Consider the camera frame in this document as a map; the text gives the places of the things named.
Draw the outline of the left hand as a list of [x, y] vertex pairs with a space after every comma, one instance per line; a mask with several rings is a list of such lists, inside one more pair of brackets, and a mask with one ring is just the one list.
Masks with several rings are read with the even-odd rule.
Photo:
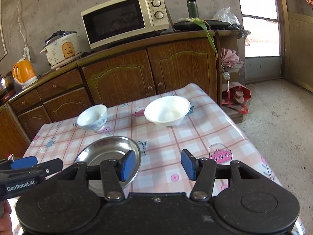
[[0, 235], [12, 235], [12, 221], [10, 214], [12, 213], [12, 209], [10, 203], [8, 201], [4, 202], [4, 214], [0, 219]]

